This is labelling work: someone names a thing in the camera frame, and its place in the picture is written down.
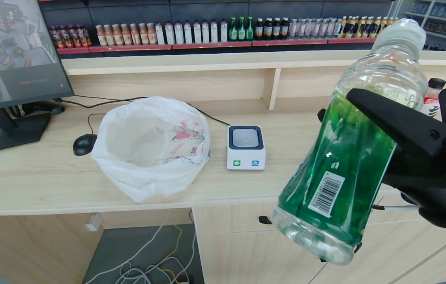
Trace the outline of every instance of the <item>gray floor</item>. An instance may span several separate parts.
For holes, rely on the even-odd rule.
[[[179,225],[183,230],[183,234],[180,238],[178,250],[174,253],[180,262],[186,266],[192,256],[192,241],[195,233],[195,227],[192,224]],[[106,230],[102,239],[93,255],[93,259],[90,263],[86,277],[83,283],[93,278],[96,274],[114,268],[120,265],[125,260],[132,257],[137,250],[139,250],[147,241],[149,241],[158,227],[146,227],[146,228],[127,228],[127,229],[114,229]],[[164,226],[156,238],[148,245],[142,252],[131,261],[133,267],[139,268],[145,271],[151,264],[160,262],[164,257],[171,253],[176,247],[176,240],[178,238],[179,231],[174,226]],[[175,260],[169,260],[162,265],[161,268],[172,270],[178,275],[182,268]],[[195,241],[195,255],[190,267],[187,269],[188,275],[193,276],[192,284],[204,284],[202,267],[200,265],[200,256],[198,253],[198,245]],[[92,284],[109,284],[115,283],[120,277],[119,270],[115,270],[105,275],[97,277]],[[152,284],[168,284],[167,277],[160,271],[152,271],[148,274]],[[133,280],[128,280],[123,284],[131,284]],[[138,281],[138,284],[144,283],[143,280]]]

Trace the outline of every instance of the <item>barcode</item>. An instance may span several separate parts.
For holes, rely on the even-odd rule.
[[[344,180],[344,177],[335,173],[325,172],[308,208],[330,218],[335,199],[341,190]]]

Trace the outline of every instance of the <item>display case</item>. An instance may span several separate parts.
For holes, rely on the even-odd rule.
[[[446,0],[399,0],[395,17],[416,20],[427,33],[425,50],[446,50]]]

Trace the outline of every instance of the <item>monitor screen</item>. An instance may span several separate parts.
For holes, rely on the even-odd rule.
[[[71,95],[37,0],[0,0],[0,108]]]

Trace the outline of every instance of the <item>cabinet handle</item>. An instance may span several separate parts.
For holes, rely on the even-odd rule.
[[[272,225],[272,222],[270,221],[270,219],[267,216],[259,216],[258,221],[265,225]]]

